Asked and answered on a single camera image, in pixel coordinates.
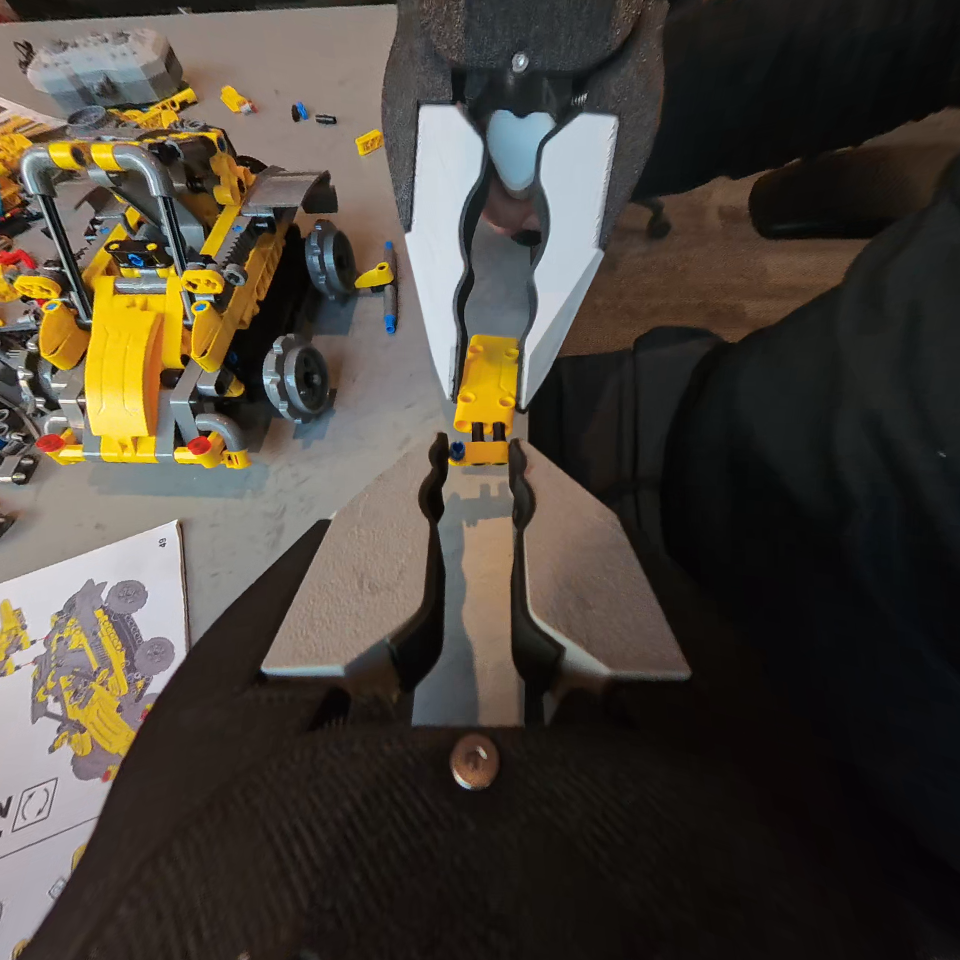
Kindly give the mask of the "person's right forearm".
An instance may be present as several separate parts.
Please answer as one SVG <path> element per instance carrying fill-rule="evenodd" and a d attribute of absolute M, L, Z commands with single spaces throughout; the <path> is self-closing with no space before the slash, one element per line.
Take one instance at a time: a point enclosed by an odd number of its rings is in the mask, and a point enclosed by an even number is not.
<path fill-rule="evenodd" d="M 957 1 L 672 2 L 631 200 L 857 146 L 958 107 Z"/>

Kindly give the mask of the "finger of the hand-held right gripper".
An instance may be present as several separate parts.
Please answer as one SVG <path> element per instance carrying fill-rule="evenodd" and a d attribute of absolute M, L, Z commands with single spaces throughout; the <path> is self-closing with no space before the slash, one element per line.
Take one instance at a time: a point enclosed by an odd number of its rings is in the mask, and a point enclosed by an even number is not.
<path fill-rule="evenodd" d="M 481 133 L 452 103 L 418 110 L 410 227 L 405 233 L 429 352 L 444 394 L 454 400 L 464 364 L 470 248 L 486 190 Z"/>
<path fill-rule="evenodd" d="M 580 112 L 541 142 L 534 199 L 541 237 L 531 279 L 531 320 L 521 340 L 518 406 L 543 385 L 604 257 L 601 234 L 618 117 Z"/>

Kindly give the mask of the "yellow grey toy vehicle model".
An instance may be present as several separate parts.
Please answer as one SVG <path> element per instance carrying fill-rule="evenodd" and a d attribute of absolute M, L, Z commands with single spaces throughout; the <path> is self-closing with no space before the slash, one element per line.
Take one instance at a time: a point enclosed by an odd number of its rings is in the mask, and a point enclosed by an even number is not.
<path fill-rule="evenodd" d="M 328 170 L 236 152 L 213 126 L 58 139 L 19 161 L 54 256 L 22 271 L 16 366 L 33 449 L 67 466 L 251 465 L 251 415 L 296 426 L 333 388 L 306 309 L 356 293 Z"/>

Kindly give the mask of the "yellow crossed beam assembly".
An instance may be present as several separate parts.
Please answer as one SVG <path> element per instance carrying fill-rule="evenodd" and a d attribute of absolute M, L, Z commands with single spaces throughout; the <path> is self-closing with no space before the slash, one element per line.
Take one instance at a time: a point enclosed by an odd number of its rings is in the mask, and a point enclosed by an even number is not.
<path fill-rule="evenodd" d="M 129 107 L 110 107 L 106 111 L 118 123 L 133 126 L 143 131 L 170 129 L 179 121 L 182 111 L 198 104 L 199 100 L 190 86 L 173 96 L 152 104 Z"/>

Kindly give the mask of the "person's right hand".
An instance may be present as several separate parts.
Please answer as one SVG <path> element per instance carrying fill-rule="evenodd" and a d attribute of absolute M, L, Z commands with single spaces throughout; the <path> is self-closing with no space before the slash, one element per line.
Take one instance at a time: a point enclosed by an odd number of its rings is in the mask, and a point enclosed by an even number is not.
<path fill-rule="evenodd" d="M 488 185 L 482 217 L 498 234 L 521 246 L 533 248 L 542 242 L 541 220 L 532 200 L 510 194 L 497 177 Z"/>

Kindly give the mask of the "yellow striped leaflet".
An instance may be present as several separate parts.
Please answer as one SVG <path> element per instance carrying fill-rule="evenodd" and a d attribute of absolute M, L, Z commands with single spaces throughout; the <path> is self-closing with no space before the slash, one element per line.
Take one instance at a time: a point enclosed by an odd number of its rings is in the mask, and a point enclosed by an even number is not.
<path fill-rule="evenodd" d="M 66 126 L 64 119 L 43 114 L 1 97 L 2 202 L 18 192 L 19 162 L 34 141 Z"/>

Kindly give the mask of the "grey box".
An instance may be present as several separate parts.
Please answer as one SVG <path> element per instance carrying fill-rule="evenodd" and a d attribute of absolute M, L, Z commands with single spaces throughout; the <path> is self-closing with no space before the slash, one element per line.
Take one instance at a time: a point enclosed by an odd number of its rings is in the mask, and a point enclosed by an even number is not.
<path fill-rule="evenodd" d="M 150 105 L 186 84 L 168 38 L 146 27 L 49 41 L 36 47 L 26 78 L 66 114 L 94 106 Z"/>

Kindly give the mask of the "instruction booklet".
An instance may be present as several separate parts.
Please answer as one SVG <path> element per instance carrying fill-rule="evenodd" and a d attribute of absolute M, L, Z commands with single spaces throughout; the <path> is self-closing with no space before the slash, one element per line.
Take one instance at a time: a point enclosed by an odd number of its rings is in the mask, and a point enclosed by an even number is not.
<path fill-rule="evenodd" d="M 181 523 L 3 582 L 1 598 L 1 949 L 18 958 L 189 650 Z"/>

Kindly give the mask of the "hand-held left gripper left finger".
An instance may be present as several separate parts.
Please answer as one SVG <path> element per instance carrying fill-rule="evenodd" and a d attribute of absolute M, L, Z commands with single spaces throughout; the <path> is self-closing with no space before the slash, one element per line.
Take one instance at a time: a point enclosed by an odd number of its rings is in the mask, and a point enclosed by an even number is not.
<path fill-rule="evenodd" d="M 426 678 L 445 628 L 449 452 L 436 434 L 334 514 L 262 661 L 266 676 L 351 694 L 407 694 Z"/>

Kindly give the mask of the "short yellow beam with pins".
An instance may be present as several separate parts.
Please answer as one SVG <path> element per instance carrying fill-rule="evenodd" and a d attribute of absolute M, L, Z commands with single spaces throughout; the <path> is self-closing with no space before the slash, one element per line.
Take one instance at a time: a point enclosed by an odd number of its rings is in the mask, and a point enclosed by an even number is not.
<path fill-rule="evenodd" d="M 474 421 L 470 425 L 469 440 L 455 440 L 449 444 L 448 462 L 456 467 L 507 465 L 509 432 L 507 424 L 503 421 L 493 424 Z"/>

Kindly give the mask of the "grey shaft with yellow lever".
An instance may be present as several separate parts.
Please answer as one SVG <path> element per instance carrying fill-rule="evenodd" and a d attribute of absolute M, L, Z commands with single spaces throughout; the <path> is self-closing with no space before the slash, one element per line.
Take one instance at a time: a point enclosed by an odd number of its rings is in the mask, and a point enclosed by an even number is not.
<path fill-rule="evenodd" d="M 354 290 L 382 295 L 385 330 L 388 335 L 396 334 L 399 324 L 399 287 L 397 252 L 393 241 L 386 241 L 381 260 L 375 266 L 358 274 Z"/>

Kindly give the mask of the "yellow rectangular building panel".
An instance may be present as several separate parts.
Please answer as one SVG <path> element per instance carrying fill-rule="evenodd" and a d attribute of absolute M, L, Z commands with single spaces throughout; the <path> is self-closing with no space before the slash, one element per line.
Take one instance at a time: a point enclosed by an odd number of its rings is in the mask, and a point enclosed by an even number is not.
<path fill-rule="evenodd" d="M 518 403 L 520 341 L 516 338 L 476 334 L 466 349 L 456 397 L 454 429 L 473 434 L 481 425 L 493 437 L 498 425 L 513 433 Z"/>

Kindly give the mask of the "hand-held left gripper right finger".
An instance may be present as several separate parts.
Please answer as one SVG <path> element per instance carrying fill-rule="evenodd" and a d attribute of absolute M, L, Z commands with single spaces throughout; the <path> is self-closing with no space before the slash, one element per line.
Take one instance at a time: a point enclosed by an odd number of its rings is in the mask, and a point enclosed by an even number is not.
<path fill-rule="evenodd" d="M 511 655 L 527 692 L 689 680 L 617 515 L 525 439 L 510 443 L 509 482 Z"/>

